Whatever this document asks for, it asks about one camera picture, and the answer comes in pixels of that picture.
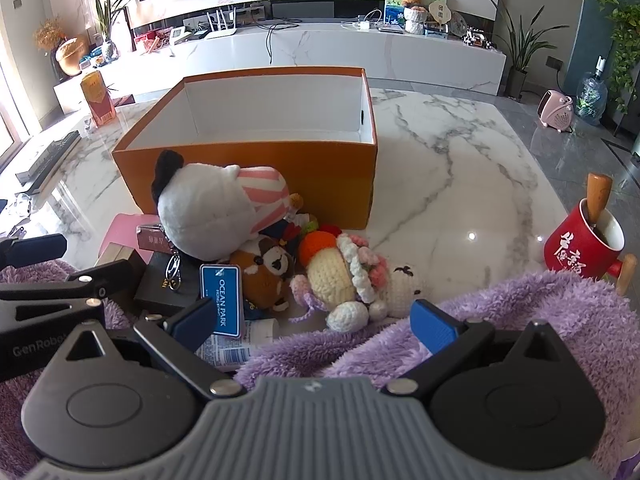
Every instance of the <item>dried flower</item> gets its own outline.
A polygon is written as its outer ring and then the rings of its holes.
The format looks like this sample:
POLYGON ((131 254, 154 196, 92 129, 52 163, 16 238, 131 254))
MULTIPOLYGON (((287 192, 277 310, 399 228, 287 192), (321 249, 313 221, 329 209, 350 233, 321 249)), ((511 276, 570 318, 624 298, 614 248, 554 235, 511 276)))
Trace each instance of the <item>dried flower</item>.
POLYGON ((33 33, 33 39, 38 48, 52 50, 60 44, 60 40, 65 39, 65 33, 60 25, 60 18, 47 18, 38 30, 33 33))

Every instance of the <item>barcode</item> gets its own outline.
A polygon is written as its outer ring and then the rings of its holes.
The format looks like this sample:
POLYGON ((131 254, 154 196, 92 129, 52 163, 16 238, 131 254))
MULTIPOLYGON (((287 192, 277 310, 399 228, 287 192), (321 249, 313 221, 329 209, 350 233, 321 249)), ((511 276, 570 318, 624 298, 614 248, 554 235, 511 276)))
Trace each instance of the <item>barcode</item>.
POLYGON ((226 364, 244 364, 249 360, 248 348, 233 348, 223 352, 226 364))

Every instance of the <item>open box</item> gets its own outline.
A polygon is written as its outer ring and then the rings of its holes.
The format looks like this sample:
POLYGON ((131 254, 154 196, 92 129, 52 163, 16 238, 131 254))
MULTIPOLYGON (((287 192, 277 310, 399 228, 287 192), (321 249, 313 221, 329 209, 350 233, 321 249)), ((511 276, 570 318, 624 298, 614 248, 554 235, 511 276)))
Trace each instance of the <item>open box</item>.
POLYGON ((285 67, 183 79, 117 143, 113 158, 146 214, 162 150, 186 163, 273 166, 320 222, 363 229, 378 142, 361 68, 285 67))

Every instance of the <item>red mug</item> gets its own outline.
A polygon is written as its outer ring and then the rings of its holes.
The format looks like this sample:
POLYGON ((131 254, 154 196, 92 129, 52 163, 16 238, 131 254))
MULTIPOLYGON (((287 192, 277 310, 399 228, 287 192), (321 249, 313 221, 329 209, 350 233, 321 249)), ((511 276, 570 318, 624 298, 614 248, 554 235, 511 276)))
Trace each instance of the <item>red mug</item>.
POLYGON ((625 236, 616 218, 605 209, 596 224, 606 243, 598 238, 586 218, 587 199, 583 198, 545 243, 545 263, 550 270, 572 270, 583 278, 599 280, 606 272, 620 275, 618 255, 625 236))

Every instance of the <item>mug handle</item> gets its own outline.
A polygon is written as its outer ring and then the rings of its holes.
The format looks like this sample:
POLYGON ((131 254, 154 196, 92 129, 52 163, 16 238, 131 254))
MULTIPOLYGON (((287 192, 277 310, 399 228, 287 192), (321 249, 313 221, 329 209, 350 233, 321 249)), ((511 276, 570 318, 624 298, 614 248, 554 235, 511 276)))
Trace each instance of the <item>mug handle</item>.
POLYGON ((622 261, 615 260, 607 270, 608 274, 618 278, 616 282, 616 292, 620 296, 626 294, 626 290, 629 288, 637 266, 638 258, 636 258, 634 254, 625 254, 622 261))

